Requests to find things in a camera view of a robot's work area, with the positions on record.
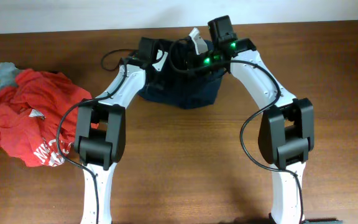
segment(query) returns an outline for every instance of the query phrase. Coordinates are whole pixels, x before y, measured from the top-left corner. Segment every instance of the dark blue cloth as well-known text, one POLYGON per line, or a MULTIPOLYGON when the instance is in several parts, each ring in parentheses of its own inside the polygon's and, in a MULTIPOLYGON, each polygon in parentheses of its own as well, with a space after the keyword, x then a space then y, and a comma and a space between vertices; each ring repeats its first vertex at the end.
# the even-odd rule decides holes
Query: dark blue cloth
MULTIPOLYGON (((169 49, 172 41, 160 40, 164 49, 169 49)), ((212 42, 205 41, 210 50, 212 42)), ((177 44, 172 52, 175 66, 187 69, 185 59, 192 44, 177 44)), ((168 60, 160 72, 153 66, 146 69, 146 85, 138 94, 146 100, 178 106, 183 109, 193 109, 212 105, 218 95, 224 70, 220 69, 210 75, 189 77, 173 71, 168 60)))

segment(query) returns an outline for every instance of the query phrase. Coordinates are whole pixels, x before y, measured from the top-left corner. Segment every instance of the pile of clothes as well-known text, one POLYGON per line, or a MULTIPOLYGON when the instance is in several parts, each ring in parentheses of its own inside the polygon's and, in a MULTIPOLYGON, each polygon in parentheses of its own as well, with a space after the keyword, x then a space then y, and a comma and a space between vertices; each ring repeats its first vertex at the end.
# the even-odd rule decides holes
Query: pile of clothes
POLYGON ((58 153, 68 154, 75 138, 78 109, 63 123, 56 142, 58 124, 64 113, 91 94, 74 85, 63 73, 19 70, 13 63, 0 63, 0 147, 26 166, 58 166, 58 153))

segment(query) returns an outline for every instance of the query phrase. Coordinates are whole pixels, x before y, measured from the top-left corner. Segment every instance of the wooden table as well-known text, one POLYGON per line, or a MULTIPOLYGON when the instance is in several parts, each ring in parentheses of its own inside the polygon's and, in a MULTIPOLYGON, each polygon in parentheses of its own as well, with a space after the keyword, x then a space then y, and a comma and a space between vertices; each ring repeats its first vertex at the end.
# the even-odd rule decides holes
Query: wooden table
MULTIPOLYGON (((177 39, 191 28, 0 35, 0 62, 60 70, 101 93, 116 76, 99 67, 113 49, 140 37, 177 39)), ((200 27, 204 37, 207 28, 200 27)), ((303 181, 306 218, 358 223, 358 21, 235 26, 299 98, 314 104, 316 145, 303 181)), ((113 65, 119 55, 111 57, 113 65)), ((271 174, 251 163, 239 129, 257 107, 226 75, 216 103, 196 110, 136 97, 127 110, 127 145, 113 180, 119 223, 219 223, 267 217, 271 174)), ((256 159, 260 118, 246 129, 256 159)), ((0 223, 79 223, 83 173, 70 164, 26 168, 0 150, 0 223)))

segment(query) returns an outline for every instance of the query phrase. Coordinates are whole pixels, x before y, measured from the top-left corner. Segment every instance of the white background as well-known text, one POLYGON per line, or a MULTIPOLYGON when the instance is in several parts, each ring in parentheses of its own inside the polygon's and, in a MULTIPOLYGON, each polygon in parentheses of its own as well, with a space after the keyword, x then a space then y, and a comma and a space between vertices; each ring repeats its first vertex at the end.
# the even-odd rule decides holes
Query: white background
POLYGON ((358 0, 0 0, 0 33, 358 19, 358 0))

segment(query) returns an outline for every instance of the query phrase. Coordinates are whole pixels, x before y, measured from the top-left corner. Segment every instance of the green light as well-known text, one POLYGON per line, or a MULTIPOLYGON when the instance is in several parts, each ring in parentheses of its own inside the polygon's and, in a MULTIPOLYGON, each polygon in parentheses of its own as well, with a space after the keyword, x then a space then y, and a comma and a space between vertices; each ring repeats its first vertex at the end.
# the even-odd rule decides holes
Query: green light
POLYGON ((211 63, 211 59, 210 59, 210 58, 204 59, 204 65, 209 65, 210 63, 211 63))

